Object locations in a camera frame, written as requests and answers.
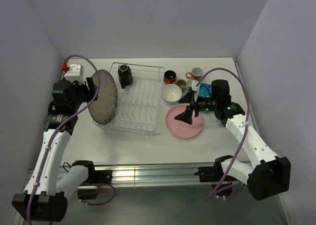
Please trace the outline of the pink mug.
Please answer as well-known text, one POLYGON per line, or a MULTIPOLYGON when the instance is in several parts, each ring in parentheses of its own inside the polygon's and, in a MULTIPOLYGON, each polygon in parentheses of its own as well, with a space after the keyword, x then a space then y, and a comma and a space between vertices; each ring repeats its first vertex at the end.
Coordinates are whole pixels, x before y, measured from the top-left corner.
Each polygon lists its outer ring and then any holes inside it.
POLYGON ((199 67, 195 67, 190 72, 186 73, 187 79, 200 80, 202 76, 203 76, 203 70, 199 67))

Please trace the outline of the blue polka dot plate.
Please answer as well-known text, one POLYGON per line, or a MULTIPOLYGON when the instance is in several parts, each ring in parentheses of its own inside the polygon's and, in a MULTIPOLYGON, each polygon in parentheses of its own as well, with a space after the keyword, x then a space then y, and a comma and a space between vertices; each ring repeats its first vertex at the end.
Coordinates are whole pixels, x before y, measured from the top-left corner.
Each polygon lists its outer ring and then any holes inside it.
POLYGON ((211 91, 212 91, 211 84, 201 83, 199 85, 199 97, 211 98, 212 97, 211 91))

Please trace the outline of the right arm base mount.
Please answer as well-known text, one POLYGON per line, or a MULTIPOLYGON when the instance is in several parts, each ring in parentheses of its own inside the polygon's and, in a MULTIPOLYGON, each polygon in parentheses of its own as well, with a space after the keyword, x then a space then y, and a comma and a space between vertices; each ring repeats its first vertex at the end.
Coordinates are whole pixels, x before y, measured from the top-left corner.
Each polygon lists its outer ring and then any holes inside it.
MULTIPOLYGON (((199 177, 199 181, 201 183, 211 183, 211 187, 212 189, 214 189, 216 187, 216 182, 219 182, 222 175, 221 173, 218 173, 215 169, 214 166, 205 166, 205 167, 199 167, 197 169, 197 172, 194 173, 195 176, 199 177)), ((230 176, 227 176, 223 183, 219 186, 218 190, 230 186, 233 184, 233 178, 230 176)), ((217 193, 216 195, 219 197, 227 197, 233 194, 233 188, 228 188, 226 190, 223 190, 219 193, 217 193)))

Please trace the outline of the small olive green cup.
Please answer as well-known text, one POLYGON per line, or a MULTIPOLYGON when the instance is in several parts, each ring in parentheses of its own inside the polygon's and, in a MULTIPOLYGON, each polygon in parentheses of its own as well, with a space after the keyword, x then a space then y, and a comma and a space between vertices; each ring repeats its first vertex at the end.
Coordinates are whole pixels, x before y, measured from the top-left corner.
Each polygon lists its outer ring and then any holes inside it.
POLYGON ((181 89, 182 92, 186 91, 187 82, 184 79, 177 80, 176 85, 181 89))

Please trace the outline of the black mug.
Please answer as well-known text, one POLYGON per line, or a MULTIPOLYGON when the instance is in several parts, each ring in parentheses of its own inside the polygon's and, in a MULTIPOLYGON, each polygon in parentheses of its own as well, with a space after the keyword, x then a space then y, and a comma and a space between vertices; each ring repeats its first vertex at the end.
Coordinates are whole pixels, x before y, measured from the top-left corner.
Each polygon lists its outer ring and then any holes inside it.
POLYGON ((118 77, 122 89, 133 83, 133 75, 128 65, 120 65, 118 68, 118 77))

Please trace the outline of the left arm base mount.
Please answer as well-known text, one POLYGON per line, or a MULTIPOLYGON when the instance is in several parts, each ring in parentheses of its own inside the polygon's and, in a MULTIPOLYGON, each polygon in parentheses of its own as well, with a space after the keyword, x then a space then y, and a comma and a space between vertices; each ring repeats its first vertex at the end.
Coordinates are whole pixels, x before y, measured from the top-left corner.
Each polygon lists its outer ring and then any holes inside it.
POLYGON ((94 177, 90 181, 83 182, 78 188, 78 199, 80 200, 94 200, 100 192, 100 186, 93 186, 93 184, 107 184, 112 182, 112 170, 96 170, 94 177))

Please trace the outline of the speckled grey plate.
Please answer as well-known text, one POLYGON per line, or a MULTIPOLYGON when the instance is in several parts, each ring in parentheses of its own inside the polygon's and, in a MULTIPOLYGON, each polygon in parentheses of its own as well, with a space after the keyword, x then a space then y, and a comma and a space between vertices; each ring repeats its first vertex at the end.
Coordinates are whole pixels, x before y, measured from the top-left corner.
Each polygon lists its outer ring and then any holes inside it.
POLYGON ((118 107, 118 90, 114 78, 107 70, 98 70, 100 76, 100 89, 98 99, 89 107, 92 119, 102 125, 109 124, 118 107))

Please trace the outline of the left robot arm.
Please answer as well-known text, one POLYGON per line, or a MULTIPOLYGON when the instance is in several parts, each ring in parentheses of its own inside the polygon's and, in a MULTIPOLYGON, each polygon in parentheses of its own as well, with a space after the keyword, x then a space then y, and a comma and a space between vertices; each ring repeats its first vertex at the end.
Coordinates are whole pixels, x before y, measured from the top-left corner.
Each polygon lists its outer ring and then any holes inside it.
POLYGON ((90 106, 98 99, 100 86, 88 77, 83 83, 65 78, 53 85, 40 154, 33 174, 20 194, 15 194, 12 205, 21 217, 34 221, 60 222, 64 218, 69 198, 81 184, 91 185, 96 180, 92 161, 77 160, 69 173, 58 181, 64 150, 73 134, 82 103, 90 106))

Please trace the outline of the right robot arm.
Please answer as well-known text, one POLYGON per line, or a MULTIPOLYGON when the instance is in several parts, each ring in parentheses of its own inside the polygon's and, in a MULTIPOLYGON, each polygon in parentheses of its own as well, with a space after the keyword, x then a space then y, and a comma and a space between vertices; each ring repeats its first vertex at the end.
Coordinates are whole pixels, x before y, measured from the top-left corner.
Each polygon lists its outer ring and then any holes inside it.
POLYGON ((192 125, 193 119, 201 111, 211 111, 217 120, 229 130, 239 142, 238 150, 244 150, 250 165, 236 159, 237 155, 226 155, 215 159, 211 169, 200 169, 201 180, 213 178, 222 183, 228 176, 246 185, 256 200, 288 191, 291 163, 287 157, 279 157, 249 122, 248 114, 242 107, 232 102, 227 80, 214 80, 211 83, 210 97, 199 96, 199 83, 194 80, 191 88, 179 102, 186 104, 183 113, 175 120, 192 125))

